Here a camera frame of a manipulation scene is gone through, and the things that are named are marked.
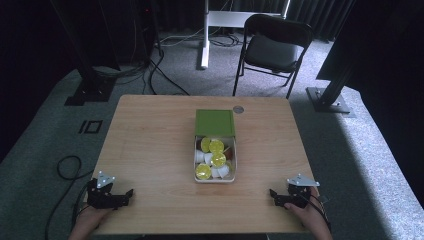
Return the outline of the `person's left hand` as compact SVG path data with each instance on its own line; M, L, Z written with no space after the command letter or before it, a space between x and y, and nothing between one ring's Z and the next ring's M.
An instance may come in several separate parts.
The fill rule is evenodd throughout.
M77 217L68 240L89 240L94 230L111 212L111 209L96 209L92 206L85 207Z

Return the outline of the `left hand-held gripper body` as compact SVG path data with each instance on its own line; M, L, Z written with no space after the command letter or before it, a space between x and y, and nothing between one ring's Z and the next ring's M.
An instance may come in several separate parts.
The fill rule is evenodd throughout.
M98 176L88 182L87 204L96 209L113 209L114 206L129 204L130 198L111 193L114 176L98 172Z

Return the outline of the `green box lid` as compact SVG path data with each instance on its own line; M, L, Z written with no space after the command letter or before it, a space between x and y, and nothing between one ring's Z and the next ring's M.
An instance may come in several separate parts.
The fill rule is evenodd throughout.
M197 109L195 135L207 137L234 137L235 127L231 110Z

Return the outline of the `black metal stand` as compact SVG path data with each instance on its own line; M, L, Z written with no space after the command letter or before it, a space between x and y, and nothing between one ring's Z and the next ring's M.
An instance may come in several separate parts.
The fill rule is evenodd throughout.
M69 50L71 51L76 69L81 76L81 82L74 94L67 98L65 106L83 106L86 102L108 102L116 78L107 79L101 77L91 64L86 51L80 41L79 34L65 10L62 0L49 0L53 6L60 22L69 39Z
M353 70L351 55L346 51L332 49L324 61L318 80L329 80L326 88L307 87L306 92L316 112L341 113L353 116L341 96L343 87L350 80Z

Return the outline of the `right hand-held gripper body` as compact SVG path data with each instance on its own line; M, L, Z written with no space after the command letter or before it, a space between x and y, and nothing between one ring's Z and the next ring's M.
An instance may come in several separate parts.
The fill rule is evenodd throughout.
M311 188L319 187L320 183L307 176L298 174L287 180L288 196L283 197L284 203L291 203L300 208L308 205L311 196Z

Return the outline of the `black folding chair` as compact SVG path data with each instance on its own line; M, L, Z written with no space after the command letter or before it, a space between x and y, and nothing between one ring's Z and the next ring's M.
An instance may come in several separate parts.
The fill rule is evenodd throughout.
M304 55L314 39L307 23L267 14L254 14L244 23L243 44L232 95L246 69L284 78L289 98Z

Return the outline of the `white desk frame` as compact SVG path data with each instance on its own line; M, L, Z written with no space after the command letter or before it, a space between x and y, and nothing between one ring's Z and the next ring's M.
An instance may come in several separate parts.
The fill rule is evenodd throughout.
M209 28L243 28L245 21L254 12L238 12L238 11L213 11L209 9L209 0L204 0L204 27L203 27L203 45L200 67L207 69L209 66Z

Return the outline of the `person's right hand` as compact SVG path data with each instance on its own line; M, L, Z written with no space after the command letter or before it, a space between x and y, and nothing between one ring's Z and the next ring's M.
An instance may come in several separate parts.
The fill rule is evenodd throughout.
M314 236L315 240L333 240L326 220L320 213L322 207L317 198L318 192L315 188L312 188L311 203L305 208L299 208L291 203L286 203L285 208L300 220L303 226Z

